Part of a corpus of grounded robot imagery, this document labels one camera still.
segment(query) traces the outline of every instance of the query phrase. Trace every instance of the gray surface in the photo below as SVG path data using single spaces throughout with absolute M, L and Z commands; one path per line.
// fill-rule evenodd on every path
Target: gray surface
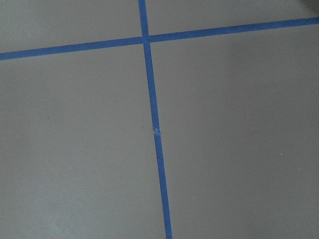
M 0 238 L 164 238 L 142 46 L 0 71 Z
M 141 35 L 135 0 L 0 0 L 0 52 Z
M 314 17 L 318 5 L 318 0 L 147 0 L 150 34 Z
M 175 239 L 317 239 L 319 26 L 152 43 Z

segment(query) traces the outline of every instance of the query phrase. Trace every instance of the blue tape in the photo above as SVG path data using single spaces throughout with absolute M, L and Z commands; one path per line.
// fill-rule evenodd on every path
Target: blue tape
M 187 39 L 187 38 L 195 38 L 195 37 L 203 37 L 203 36 L 215 36 L 215 35 L 247 32 L 247 31 L 259 31 L 259 30 L 266 30 L 266 29 L 276 29 L 276 28 L 293 27 L 293 26 L 313 25 L 313 24 L 319 24 L 319 17 L 151 35 L 150 42 L 171 41 L 171 40 L 179 40 L 179 39 Z
M 86 50 L 109 48 L 109 47 L 116 47 L 116 46 L 128 46 L 128 45 L 135 45 L 135 44 L 142 44 L 142 38 L 131 37 L 131 38 L 124 38 L 124 39 L 109 40 L 109 41 L 97 41 L 97 42 L 81 43 L 81 44 L 75 44 L 75 45 L 55 46 L 55 47 L 47 47 L 47 48 L 32 49 L 32 50 L 25 50 L 25 51 L 0 53 L 0 60 L 9 60 L 9 59 L 15 59 L 15 58 L 31 57 L 31 56 L 42 56 L 42 55 L 66 53 L 66 52 L 73 52 L 73 51 L 86 51 Z
M 160 186 L 161 202 L 163 207 L 165 235 L 166 235 L 166 239 L 172 239 L 167 186 L 166 186 L 166 176 L 165 176 L 165 168 L 164 168 L 164 158 L 163 158 L 163 150 L 162 150 L 161 136 L 160 136 L 158 104 L 156 99 L 152 53 L 151 53 L 151 45 L 149 41 L 148 19 L 147 19 L 147 13 L 146 13 L 145 0 L 139 0 L 139 9 L 140 9 L 142 39 L 143 39 L 143 46 L 144 46 L 146 74 L 147 74 L 148 87 L 149 87 L 151 115 L 152 115 L 152 123 L 153 123 L 153 130 L 154 130 L 154 141 L 155 141 L 156 157 L 157 157 L 158 171 L 159 171 L 159 186 Z

